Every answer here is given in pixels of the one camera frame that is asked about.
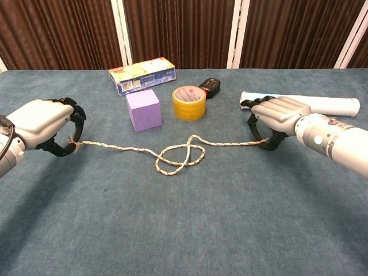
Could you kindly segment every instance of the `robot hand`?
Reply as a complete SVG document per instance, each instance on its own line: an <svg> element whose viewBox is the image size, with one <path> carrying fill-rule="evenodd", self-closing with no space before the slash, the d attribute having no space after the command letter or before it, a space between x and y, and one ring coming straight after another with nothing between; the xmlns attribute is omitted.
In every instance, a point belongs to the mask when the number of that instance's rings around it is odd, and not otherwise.
<svg viewBox="0 0 368 276"><path fill-rule="evenodd" d="M259 145L264 150L275 150L286 137L297 136L305 146L368 177L368 131L312 113L308 105L288 97L266 96L241 104L251 108L248 125L256 139L262 139L258 120L271 128L272 137Z"/></svg>
<svg viewBox="0 0 368 276"><path fill-rule="evenodd" d="M23 160L24 151L42 149L56 156L72 153L75 144L62 148L54 137L72 121L73 141L79 141L85 120L84 110L71 98L36 99L6 117L0 116L0 178Z"/></svg>

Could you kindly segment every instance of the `tape roll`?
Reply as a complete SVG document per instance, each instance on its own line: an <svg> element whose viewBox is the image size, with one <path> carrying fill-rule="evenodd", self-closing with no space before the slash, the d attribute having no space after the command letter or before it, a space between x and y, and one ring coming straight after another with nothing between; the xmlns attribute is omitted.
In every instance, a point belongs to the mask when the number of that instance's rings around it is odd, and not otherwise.
<svg viewBox="0 0 368 276"><path fill-rule="evenodd" d="M181 120L197 120L205 114L206 94L198 86L182 86L172 92L172 108Z"/></svg>

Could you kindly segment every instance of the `braided rope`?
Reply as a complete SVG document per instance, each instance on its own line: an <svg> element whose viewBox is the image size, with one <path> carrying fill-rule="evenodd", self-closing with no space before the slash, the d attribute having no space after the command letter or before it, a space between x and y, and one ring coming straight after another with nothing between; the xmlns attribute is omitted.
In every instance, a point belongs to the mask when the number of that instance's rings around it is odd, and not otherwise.
<svg viewBox="0 0 368 276"><path fill-rule="evenodd" d="M94 142L94 141L80 141L80 142L74 142L72 139L69 139L69 143L74 143L76 145L76 150L81 146L81 145L98 145L98 146L101 146L101 147L105 147L105 148L115 148L119 151L136 151L136 152L149 152L150 154L152 154L153 156L157 157L156 159L156 162L155 162L155 167L156 167L156 170L159 172L159 173L162 173L163 175L166 175L166 176L170 176L170 175L175 175L177 174L178 172L180 172L184 167L186 166L194 166L196 164L198 164L204 157L205 157L205 148L202 147L201 145L193 145L191 144L191 141L194 139L194 138L197 138L200 142L204 143L204 144L207 144L207 145L213 145L215 147L238 147L238 146L246 146L246 145L258 145L260 144L261 142L263 141L266 141L267 139L263 139L261 141L250 141L250 142L242 142L242 143L213 143L213 142L209 142L207 140L204 140L202 138L200 138L198 135L191 135L189 137L189 139L187 140L186 144L180 144L180 145L171 145L165 149L163 149L160 154L157 154L156 152L154 151L151 151L150 149L148 148L135 148L135 147L119 147L117 145L107 145L105 143L100 143L100 142ZM170 150L174 150L176 148L187 148L187 152L186 152L186 157L185 157L185 160L184 162L173 162L173 161L170 161L166 158L163 157L163 155L170 151ZM189 157L190 157L190 151L191 151L191 148L198 148L199 150L202 151L202 154L200 157L198 157L195 161L193 162L188 162L189 161ZM162 170L160 167L159 167L159 162L162 161L162 162L165 162L169 165L172 165L172 166L178 166L178 168L175 170L175 171L170 171L170 172L167 172L167 171L164 171Z"/></svg>

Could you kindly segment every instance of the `purple foam cube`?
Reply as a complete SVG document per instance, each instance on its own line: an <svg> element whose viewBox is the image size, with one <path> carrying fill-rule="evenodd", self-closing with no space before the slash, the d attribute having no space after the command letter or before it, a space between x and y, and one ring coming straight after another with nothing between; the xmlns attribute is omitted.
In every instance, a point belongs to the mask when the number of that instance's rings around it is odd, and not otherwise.
<svg viewBox="0 0 368 276"><path fill-rule="evenodd" d="M127 94L126 101L135 131L162 125L160 101L152 89Z"/></svg>

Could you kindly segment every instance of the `brown curtain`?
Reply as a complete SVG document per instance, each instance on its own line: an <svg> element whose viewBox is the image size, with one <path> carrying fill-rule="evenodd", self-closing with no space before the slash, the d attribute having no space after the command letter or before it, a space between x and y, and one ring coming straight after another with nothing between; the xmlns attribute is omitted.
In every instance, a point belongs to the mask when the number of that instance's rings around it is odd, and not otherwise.
<svg viewBox="0 0 368 276"><path fill-rule="evenodd" d="M242 68L333 68L365 0L251 0Z"/></svg>
<svg viewBox="0 0 368 276"><path fill-rule="evenodd" d="M225 68L235 0L124 0L134 62Z"/></svg>
<svg viewBox="0 0 368 276"><path fill-rule="evenodd" d="M368 68L368 31L362 37L347 68Z"/></svg>
<svg viewBox="0 0 368 276"><path fill-rule="evenodd" d="M10 70L122 65L110 0L0 0L0 22Z"/></svg>

